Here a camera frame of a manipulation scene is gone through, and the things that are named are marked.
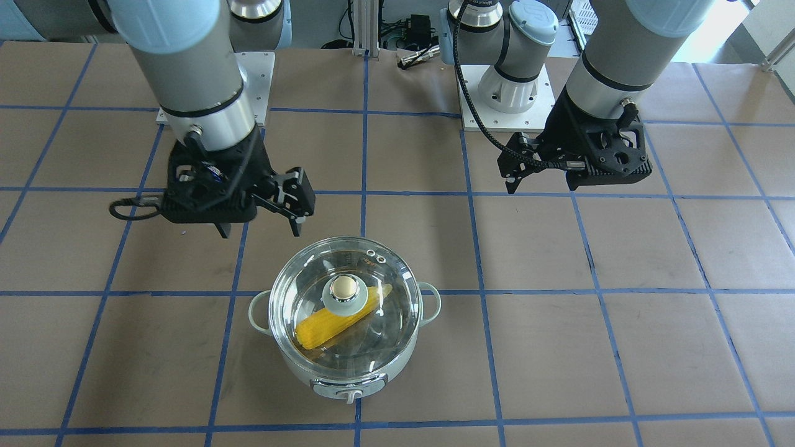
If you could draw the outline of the yellow corn cob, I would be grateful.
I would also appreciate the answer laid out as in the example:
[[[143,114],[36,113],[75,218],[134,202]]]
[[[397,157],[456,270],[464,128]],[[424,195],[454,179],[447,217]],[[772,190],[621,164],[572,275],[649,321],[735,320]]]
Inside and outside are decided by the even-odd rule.
[[[296,340],[304,349],[320,347],[374,312],[379,307],[381,300],[389,296],[393,289],[394,287],[390,284],[381,287],[368,287],[364,308],[352,316],[338,316],[326,308],[313,312],[296,325]]]

